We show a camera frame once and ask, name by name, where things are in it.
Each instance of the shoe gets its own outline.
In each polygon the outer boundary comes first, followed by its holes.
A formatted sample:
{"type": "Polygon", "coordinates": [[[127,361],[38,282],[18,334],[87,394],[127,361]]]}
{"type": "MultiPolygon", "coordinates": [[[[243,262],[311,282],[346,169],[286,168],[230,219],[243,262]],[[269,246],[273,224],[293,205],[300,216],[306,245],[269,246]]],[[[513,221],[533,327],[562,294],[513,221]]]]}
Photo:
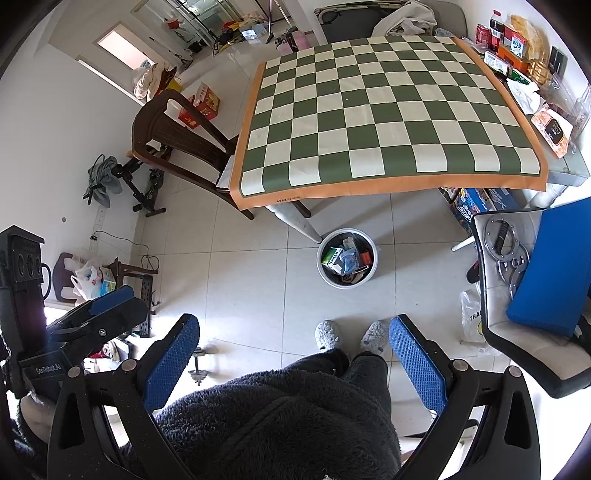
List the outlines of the shoe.
{"type": "Polygon", "coordinates": [[[361,351],[382,355],[388,344],[388,326],[389,323],[384,320],[373,322],[361,339],[361,351]]]}
{"type": "Polygon", "coordinates": [[[316,325],[314,333],[318,350],[325,351],[340,348],[342,344],[339,326],[332,320],[325,320],[316,325]]]}

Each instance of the screw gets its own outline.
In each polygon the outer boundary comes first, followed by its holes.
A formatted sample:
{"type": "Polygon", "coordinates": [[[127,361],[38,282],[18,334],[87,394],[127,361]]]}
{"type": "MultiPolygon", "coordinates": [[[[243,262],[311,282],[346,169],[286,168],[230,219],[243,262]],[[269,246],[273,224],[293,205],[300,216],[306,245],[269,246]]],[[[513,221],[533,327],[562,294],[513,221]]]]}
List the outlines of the screw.
{"type": "Polygon", "coordinates": [[[465,372],[466,370],[468,370],[468,362],[462,359],[454,360],[452,365],[453,368],[460,372],[465,372]]]}
{"type": "Polygon", "coordinates": [[[521,376],[521,370],[515,365],[511,365],[509,367],[509,374],[511,374],[512,377],[519,378],[521,376]]]}
{"type": "Polygon", "coordinates": [[[80,375],[80,372],[80,367],[72,367],[68,370],[68,377],[76,378],[78,375],[80,375]]]}
{"type": "Polygon", "coordinates": [[[121,368],[124,372],[131,372],[137,364],[133,358],[129,358],[121,364],[121,368]]]}

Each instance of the white plastic bag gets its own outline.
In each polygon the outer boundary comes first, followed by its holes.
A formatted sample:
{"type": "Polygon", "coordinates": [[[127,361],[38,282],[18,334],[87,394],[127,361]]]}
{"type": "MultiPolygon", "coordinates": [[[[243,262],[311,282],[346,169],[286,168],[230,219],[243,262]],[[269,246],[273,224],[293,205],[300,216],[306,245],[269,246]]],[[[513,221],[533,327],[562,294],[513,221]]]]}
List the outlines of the white plastic bag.
{"type": "Polygon", "coordinates": [[[93,258],[86,262],[84,267],[76,270],[70,277],[74,284],[74,290],[86,301],[100,297],[103,283],[103,273],[100,270],[100,261],[93,258]]]}
{"type": "Polygon", "coordinates": [[[491,347],[482,334],[482,313],[480,311],[480,284],[460,293],[462,304],[462,328],[465,341],[463,345],[478,349],[479,353],[496,355],[498,351],[491,347]]]}

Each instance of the green square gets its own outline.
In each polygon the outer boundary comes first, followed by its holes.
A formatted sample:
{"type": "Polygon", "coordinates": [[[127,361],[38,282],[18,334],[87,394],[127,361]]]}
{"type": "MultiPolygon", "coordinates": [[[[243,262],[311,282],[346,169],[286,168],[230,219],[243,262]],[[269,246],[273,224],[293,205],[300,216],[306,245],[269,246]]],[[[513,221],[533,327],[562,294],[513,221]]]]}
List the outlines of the green square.
{"type": "Polygon", "coordinates": [[[417,161],[412,145],[382,147],[384,173],[387,177],[408,177],[417,174],[417,161]]]}
{"type": "Polygon", "coordinates": [[[447,68],[441,63],[441,60],[421,60],[425,68],[430,72],[446,72],[447,68]]]}
{"type": "Polygon", "coordinates": [[[468,99],[462,89],[457,85],[440,85],[439,89],[441,90],[445,100],[448,102],[467,102],[468,99]]]}
{"type": "Polygon", "coordinates": [[[337,75],[340,79],[345,79],[347,77],[355,77],[357,75],[361,75],[358,65],[347,65],[345,67],[338,67],[336,69],[336,71],[337,71],[337,75]]]}
{"type": "Polygon", "coordinates": [[[349,152],[330,153],[318,157],[318,172],[322,183],[341,183],[353,180],[349,152]]]}
{"type": "Polygon", "coordinates": [[[457,61],[456,58],[448,51],[434,51],[433,53],[439,60],[457,61]]]}
{"type": "Polygon", "coordinates": [[[429,72],[408,72],[415,85],[436,85],[437,82],[429,72]]]}
{"type": "Polygon", "coordinates": [[[355,56],[355,59],[357,60],[357,63],[372,63],[378,61],[375,53],[360,53],[355,56]]]}
{"type": "Polygon", "coordinates": [[[449,103],[440,100],[430,100],[423,102],[431,120],[455,120],[456,116],[453,114],[449,103]]]}
{"type": "Polygon", "coordinates": [[[419,41],[412,41],[408,42],[408,44],[412,47],[413,50],[431,50],[429,45],[425,45],[423,42],[419,41]]]}
{"type": "Polygon", "coordinates": [[[316,98],[308,98],[301,102],[294,103],[294,116],[299,118],[301,116],[312,115],[317,112],[316,98]]]}
{"type": "Polygon", "coordinates": [[[314,85],[316,83],[316,74],[308,73],[301,77],[296,77],[295,88],[307,87],[308,85],[314,85]]]}
{"type": "Polygon", "coordinates": [[[271,122],[271,110],[258,113],[252,117],[251,132],[257,128],[266,127],[271,122]]]}
{"type": "Polygon", "coordinates": [[[458,72],[450,72],[453,79],[457,82],[458,85],[462,85],[464,87],[478,87],[476,82],[472,80],[467,73],[458,73],[458,72]]]}
{"type": "Polygon", "coordinates": [[[290,159],[318,156],[318,134],[304,135],[291,139],[290,159]]]}
{"type": "Polygon", "coordinates": [[[247,150],[244,154],[244,160],[242,162],[242,171],[254,170],[255,168],[261,168],[265,165],[265,152],[267,146],[253,148],[247,150]]]}
{"type": "Polygon", "coordinates": [[[278,95],[275,95],[273,99],[273,108],[277,108],[280,106],[287,105],[288,103],[294,102],[294,91],[289,90],[288,92],[283,92],[278,95]]]}
{"type": "Polygon", "coordinates": [[[316,71],[317,72],[322,72],[322,70],[335,69],[335,68],[336,68],[335,59],[322,60],[316,64],[316,71]]]}
{"type": "Polygon", "coordinates": [[[433,123],[429,120],[420,122],[404,122],[412,145],[424,143],[441,143],[433,123]]]}
{"type": "Polygon", "coordinates": [[[462,63],[462,67],[464,67],[464,70],[466,70],[468,73],[472,73],[474,75],[485,75],[485,73],[478,65],[476,65],[476,63],[462,63]]]}
{"type": "Polygon", "coordinates": [[[481,90],[482,90],[482,93],[484,93],[484,96],[486,97],[486,99],[488,100],[488,102],[491,105],[507,106],[507,104],[505,103],[505,99],[496,90],[492,90],[490,88],[483,88],[481,90]]]}
{"type": "Polygon", "coordinates": [[[490,122],[493,124],[501,123],[495,111],[487,103],[471,103],[470,105],[478,115],[478,118],[481,122],[490,122]]]}
{"type": "Polygon", "coordinates": [[[340,92],[340,84],[338,80],[329,80],[328,82],[316,84],[316,96],[318,97],[338,92],[340,92]]]}
{"type": "Polygon", "coordinates": [[[281,59],[280,63],[287,63],[288,61],[297,60],[297,53],[289,53],[279,58],[281,59]]]}
{"type": "Polygon", "coordinates": [[[404,72],[406,70],[400,60],[381,61],[380,65],[385,72],[404,72]]]}
{"type": "Polygon", "coordinates": [[[453,51],[455,53],[465,53],[464,49],[461,46],[456,45],[455,43],[444,43],[443,46],[447,48],[447,51],[453,51]]]}
{"type": "Polygon", "coordinates": [[[397,102],[411,102],[421,99],[414,85],[392,85],[391,88],[397,102]]]}
{"type": "Polygon", "coordinates": [[[464,132],[464,137],[469,144],[473,145],[492,145],[484,127],[480,122],[458,122],[464,132]]]}
{"type": "Polygon", "coordinates": [[[377,124],[402,121],[397,103],[377,103],[371,106],[371,111],[377,124]]]}
{"type": "Polygon", "coordinates": [[[275,65],[274,67],[269,67],[265,69],[265,71],[262,73],[262,77],[267,78],[271,75],[275,75],[276,73],[279,73],[279,65],[275,65]]]}
{"type": "Polygon", "coordinates": [[[350,106],[367,105],[369,103],[367,90],[351,90],[349,92],[341,92],[343,98],[343,108],[350,106]]]}
{"type": "Polygon", "coordinates": [[[511,139],[511,144],[514,147],[531,148],[531,143],[527,140],[525,132],[521,127],[516,127],[515,125],[503,125],[503,128],[505,128],[507,135],[509,135],[509,138],[511,139]]]}
{"type": "Polygon", "coordinates": [[[361,125],[347,129],[349,150],[379,147],[378,132],[375,125],[361,125]]]}
{"type": "Polygon", "coordinates": [[[296,78],[296,69],[286,70],[277,74],[277,83],[296,78]]]}
{"type": "Polygon", "coordinates": [[[314,53],[322,53],[324,51],[331,51],[332,45],[330,43],[326,45],[319,45],[318,47],[314,47],[314,53]]]}
{"type": "Polygon", "coordinates": [[[447,159],[447,173],[474,173],[476,164],[472,150],[466,144],[443,144],[447,159]]]}
{"type": "Polygon", "coordinates": [[[505,175],[521,175],[521,160],[512,147],[494,146],[496,156],[499,157],[499,173],[505,175]]]}
{"type": "Polygon", "coordinates": [[[287,140],[288,138],[291,138],[291,120],[269,125],[267,144],[280,142],[281,140],[287,140]]]}
{"type": "Polygon", "coordinates": [[[336,130],[337,128],[345,128],[344,110],[330,110],[318,114],[319,132],[327,132],[328,130],[336,130]]]}
{"type": "Polygon", "coordinates": [[[371,45],[374,51],[392,51],[393,48],[389,43],[374,43],[371,45]]]}
{"type": "Polygon", "coordinates": [[[264,193],[281,192],[293,187],[290,184],[290,163],[288,161],[269,165],[262,169],[264,193]]]}
{"type": "Polygon", "coordinates": [[[363,75],[362,78],[365,88],[387,87],[390,85],[386,75],[383,73],[371,73],[369,75],[363,75]]]}
{"type": "Polygon", "coordinates": [[[353,40],[349,40],[349,44],[352,47],[358,47],[359,45],[369,45],[369,40],[367,38],[354,38],[353,40]]]}
{"type": "Polygon", "coordinates": [[[341,57],[349,57],[353,54],[353,49],[351,47],[346,48],[339,48],[335,50],[335,58],[339,59],[341,57]]]}
{"type": "Polygon", "coordinates": [[[297,59],[295,66],[296,67],[303,67],[305,65],[309,65],[310,63],[314,63],[314,56],[308,55],[307,57],[302,57],[297,59]]]}
{"type": "Polygon", "coordinates": [[[268,87],[260,89],[256,99],[262,100],[263,98],[272,97],[273,95],[275,95],[275,87],[276,85],[269,85],[268,87]]]}
{"type": "Polygon", "coordinates": [[[419,60],[417,54],[412,50],[397,50],[396,56],[400,60],[419,60]]]}

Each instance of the red can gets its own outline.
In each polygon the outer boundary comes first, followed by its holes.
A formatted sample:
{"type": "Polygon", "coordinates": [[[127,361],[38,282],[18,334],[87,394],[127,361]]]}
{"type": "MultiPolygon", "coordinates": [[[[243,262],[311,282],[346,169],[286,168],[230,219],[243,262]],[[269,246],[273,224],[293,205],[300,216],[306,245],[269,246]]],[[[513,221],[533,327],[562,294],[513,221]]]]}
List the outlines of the red can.
{"type": "Polygon", "coordinates": [[[476,45],[482,45],[489,48],[491,46],[491,29],[484,25],[478,24],[476,26],[476,45]]]}

